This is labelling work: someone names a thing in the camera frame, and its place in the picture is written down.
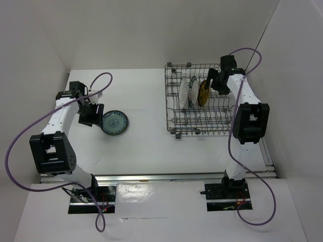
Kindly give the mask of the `yellow patterned plate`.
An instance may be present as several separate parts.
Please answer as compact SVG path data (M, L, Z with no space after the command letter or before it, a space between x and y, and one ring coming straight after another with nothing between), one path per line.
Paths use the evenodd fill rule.
M209 98L209 93L210 93L209 83L207 80L204 80L199 87L198 97L197 97L198 105L200 107L206 104Z

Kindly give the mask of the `white plate blue rim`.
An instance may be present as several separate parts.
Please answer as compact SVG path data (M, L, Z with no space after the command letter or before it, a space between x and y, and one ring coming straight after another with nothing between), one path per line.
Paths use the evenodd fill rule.
M188 106L189 108L193 108L198 97L198 80L196 76L193 76L189 82L189 90L188 90Z

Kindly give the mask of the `green patterned plate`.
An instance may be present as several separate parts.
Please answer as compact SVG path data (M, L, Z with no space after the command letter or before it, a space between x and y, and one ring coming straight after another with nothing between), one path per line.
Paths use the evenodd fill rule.
M129 126L129 119L119 110L111 110L102 116L101 130L109 136L118 136L124 133Z

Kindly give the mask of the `white plate with rings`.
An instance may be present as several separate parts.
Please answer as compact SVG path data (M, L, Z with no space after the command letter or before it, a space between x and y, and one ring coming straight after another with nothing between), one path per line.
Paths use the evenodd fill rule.
M179 108L184 109L188 100L188 83L185 77L182 78L179 89Z

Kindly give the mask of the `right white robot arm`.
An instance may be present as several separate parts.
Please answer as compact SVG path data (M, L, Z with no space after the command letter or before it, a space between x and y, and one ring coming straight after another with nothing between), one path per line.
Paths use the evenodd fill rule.
M226 169L220 186L221 194L230 198L245 184L245 167L250 161L252 150L265 135L270 107L256 97L247 81L246 72L237 67L233 55L220 58L219 71L213 68L208 70L199 95L208 97L210 89L220 95L231 93L236 100L229 134L229 138L234 139L235 153L229 152L233 161Z

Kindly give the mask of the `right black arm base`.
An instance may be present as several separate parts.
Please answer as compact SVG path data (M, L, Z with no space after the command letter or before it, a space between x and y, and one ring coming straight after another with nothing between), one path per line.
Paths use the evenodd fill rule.
M252 201L248 184L242 188L229 190L221 183L205 183L204 191L200 192L206 198L208 212L234 211L240 206L240 210L252 210Z

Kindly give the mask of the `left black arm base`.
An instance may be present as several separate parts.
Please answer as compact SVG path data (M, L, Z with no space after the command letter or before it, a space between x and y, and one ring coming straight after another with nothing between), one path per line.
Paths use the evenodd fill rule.
M98 214L98 209L87 192L74 188L62 190L70 196L69 214ZM116 185L112 185L99 186L92 192L103 214L115 213L116 191Z

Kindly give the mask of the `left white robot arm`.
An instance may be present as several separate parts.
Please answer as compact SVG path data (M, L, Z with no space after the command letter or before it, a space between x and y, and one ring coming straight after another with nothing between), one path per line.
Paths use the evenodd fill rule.
M46 127L29 140L38 173L73 183L88 201L96 200L100 189L94 175L77 165L77 156L68 134L76 115L82 125L92 127L102 124L104 105L98 102L101 97L101 92L88 90L79 81L70 83L69 90L56 95L56 111L51 114Z

